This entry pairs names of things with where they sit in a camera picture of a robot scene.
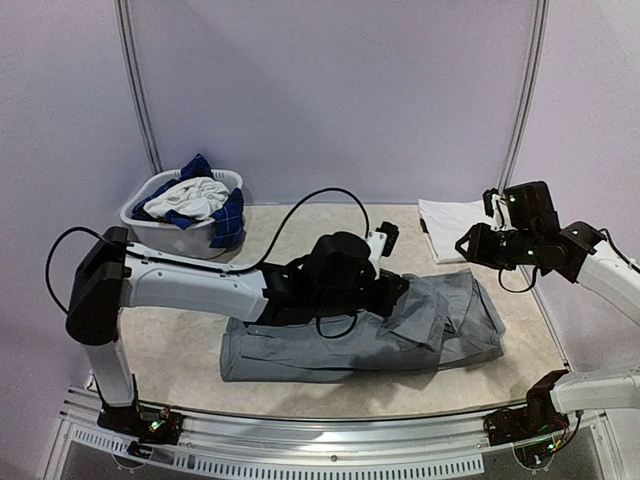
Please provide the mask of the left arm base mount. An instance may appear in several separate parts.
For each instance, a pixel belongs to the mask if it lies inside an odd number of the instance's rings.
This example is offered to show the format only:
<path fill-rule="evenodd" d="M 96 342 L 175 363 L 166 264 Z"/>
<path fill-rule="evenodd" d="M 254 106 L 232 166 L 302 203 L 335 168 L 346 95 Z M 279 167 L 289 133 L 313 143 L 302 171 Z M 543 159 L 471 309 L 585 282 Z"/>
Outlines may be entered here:
<path fill-rule="evenodd" d="M 102 406 L 97 425 L 112 432 L 134 437 L 126 448 L 130 456 L 148 459 L 157 445 L 179 442 L 185 416 L 171 407 L 146 408 L 135 401 L 127 407 Z"/>

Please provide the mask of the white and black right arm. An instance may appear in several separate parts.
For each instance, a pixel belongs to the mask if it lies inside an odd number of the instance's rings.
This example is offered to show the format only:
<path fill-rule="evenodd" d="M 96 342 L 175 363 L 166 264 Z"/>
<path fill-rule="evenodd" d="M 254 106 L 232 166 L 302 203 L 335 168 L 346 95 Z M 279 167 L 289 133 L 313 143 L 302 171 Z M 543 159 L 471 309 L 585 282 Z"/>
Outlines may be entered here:
<path fill-rule="evenodd" d="M 536 220 L 510 229 L 479 223 L 455 242 L 455 249 L 465 260 L 500 273 L 519 266 L 531 266 L 539 275 L 555 272 L 583 291 L 579 300 L 596 297 L 589 304 L 599 313 L 607 308 L 639 323 L 639 265 L 614 246 L 606 231 L 587 223 L 562 228 Z M 634 360 L 547 374 L 527 392 L 516 422 L 524 435 L 537 436 L 569 413 L 638 408 L 639 361 Z"/>

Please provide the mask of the white and green raglan shirt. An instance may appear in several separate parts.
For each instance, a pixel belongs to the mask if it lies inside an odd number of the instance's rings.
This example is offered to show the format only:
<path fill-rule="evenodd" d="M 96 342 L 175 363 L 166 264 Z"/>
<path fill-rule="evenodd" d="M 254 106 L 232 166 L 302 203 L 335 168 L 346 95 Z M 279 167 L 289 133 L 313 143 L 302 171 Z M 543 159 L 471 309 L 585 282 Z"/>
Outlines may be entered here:
<path fill-rule="evenodd" d="M 426 227 L 427 244 L 438 265 L 464 263 L 455 249 L 456 242 L 475 224 L 492 224 L 481 200 L 458 203 L 419 199 L 418 208 Z"/>

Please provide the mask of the grey garment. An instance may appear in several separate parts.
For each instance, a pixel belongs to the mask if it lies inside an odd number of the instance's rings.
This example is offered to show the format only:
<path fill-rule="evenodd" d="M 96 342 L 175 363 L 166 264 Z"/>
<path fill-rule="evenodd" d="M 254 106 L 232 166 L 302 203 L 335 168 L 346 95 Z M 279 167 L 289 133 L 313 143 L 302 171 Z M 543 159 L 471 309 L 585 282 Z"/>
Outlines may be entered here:
<path fill-rule="evenodd" d="M 393 314 L 271 327 L 231 319 L 222 337 L 225 382 L 338 383 L 371 373 L 475 367 L 503 355 L 506 328 L 472 271 L 406 275 Z"/>

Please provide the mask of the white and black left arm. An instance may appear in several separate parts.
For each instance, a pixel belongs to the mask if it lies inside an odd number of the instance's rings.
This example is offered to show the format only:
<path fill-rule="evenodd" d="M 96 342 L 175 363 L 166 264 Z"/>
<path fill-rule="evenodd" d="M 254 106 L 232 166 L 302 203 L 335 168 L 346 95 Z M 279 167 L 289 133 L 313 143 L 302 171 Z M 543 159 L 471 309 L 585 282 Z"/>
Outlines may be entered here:
<path fill-rule="evenodd" d="M 111 227 L 81 261 L 66 314 L 66 330 L 88 357 L 111 419 L 128 434 L 148 426 L 120 339 L 123 308 L 164 307 L 208 312 L 267 326 L 304 325 L 321 318 L 391 315 L 408 282 L 379 266 L 387 236 L 349 232 L 321 236 L 312 251 L 285 265 L 255 266 L 194 260 L 131 242 Z"/>

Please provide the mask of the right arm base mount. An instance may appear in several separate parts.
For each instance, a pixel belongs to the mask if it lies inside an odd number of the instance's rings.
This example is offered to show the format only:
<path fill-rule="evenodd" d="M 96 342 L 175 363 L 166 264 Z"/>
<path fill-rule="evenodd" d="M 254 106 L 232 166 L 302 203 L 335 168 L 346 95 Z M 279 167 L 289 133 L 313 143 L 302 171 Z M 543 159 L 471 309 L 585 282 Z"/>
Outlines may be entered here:
<path fill-rule="evenodd" d="M 566 414 L 541 400 L 517 408 L 500 408 L 483 418 L 483 430 L 491 446 L 512 446 L 516 461 L 525 469 L 548 467 L 553 457 L 574 438 L 580 420 L 571 429 Z"/>

